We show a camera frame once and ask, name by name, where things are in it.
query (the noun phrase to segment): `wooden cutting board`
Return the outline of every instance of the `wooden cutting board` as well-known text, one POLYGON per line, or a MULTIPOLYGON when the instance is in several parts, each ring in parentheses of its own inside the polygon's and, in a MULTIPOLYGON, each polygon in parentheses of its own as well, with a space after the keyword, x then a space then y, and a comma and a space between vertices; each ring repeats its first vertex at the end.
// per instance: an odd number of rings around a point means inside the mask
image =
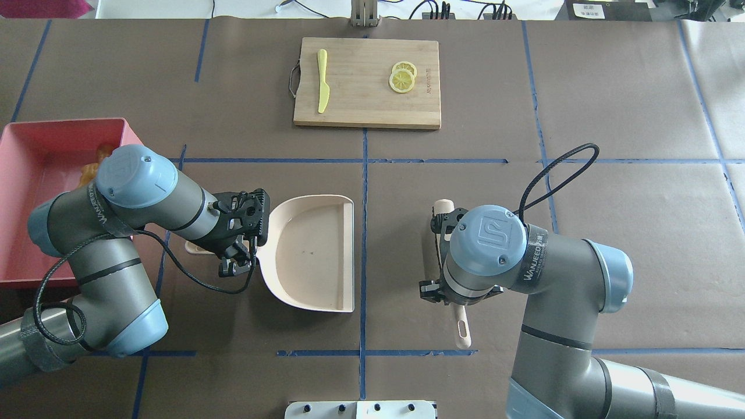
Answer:
POLYGON ((436 41, 303 38, 296 125, 440 129, 440 48, 436 41), (326 83, 331 95, 318 113, 319 49, 329 53, 326 83), (414 88, 396 93, 388 86, 393 65, 416 66, 414 88))

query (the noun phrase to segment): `dustpan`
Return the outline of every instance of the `dustpan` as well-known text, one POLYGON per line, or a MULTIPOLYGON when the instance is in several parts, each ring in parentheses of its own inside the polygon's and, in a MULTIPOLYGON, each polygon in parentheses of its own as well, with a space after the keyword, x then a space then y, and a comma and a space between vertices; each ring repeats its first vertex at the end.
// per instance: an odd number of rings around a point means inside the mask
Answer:
MULTIPOLYGON (((354 203, 342 195, 287 200, 269 215, 261 275, 281 301, 300 309, 355 309, 354 203)), ((208 253, 186 242, 189 253, 208 253)))

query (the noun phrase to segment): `pink bin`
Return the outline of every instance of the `pink bin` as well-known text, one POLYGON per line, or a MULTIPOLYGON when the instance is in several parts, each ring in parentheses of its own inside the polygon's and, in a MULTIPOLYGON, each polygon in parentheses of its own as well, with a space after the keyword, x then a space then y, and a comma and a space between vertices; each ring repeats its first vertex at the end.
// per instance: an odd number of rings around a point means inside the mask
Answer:
MULTIPOLYGON (((74 189, 80 169, 96 162, 101 144, 142 144, 122 118, 14 122, 0 137, 0 287, 34 288, 57 258, 31 242, 26 221, 31 210, 74 189)), ((69 265, 49 286, 76 286, 69 265)))

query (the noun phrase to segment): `lemon slice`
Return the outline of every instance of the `lemon slice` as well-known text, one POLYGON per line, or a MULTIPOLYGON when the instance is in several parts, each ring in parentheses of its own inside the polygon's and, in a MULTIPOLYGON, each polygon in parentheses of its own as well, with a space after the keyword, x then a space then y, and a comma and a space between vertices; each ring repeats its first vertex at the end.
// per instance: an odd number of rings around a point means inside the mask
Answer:
POLYGON ((388 84, 396 93, 410 92, 414 88, 414 75, 407 69, 397 69, 390 75, 388 84))
POLYGON ((406 69, 414 75, 414 78, 416 78, 416 66, 408 61, 399 61, 398 63, 393 64, 393 69, 390 70, 390 72, 394 73, 397 69, 406 69))

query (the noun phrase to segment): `knife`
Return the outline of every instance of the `knife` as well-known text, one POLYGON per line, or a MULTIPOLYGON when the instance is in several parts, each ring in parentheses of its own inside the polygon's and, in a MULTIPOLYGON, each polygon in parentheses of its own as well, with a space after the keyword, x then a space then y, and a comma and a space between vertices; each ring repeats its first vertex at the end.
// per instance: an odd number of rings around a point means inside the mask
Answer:
POLYGON ((318 113, 326 111, 326 105, 329 104, 329 95, 331 89, 326 84, 326 61, 329 58, 329 53, 325 49, 318 50, 318 78, 320 80, 320 88, 318 89, 318 113))

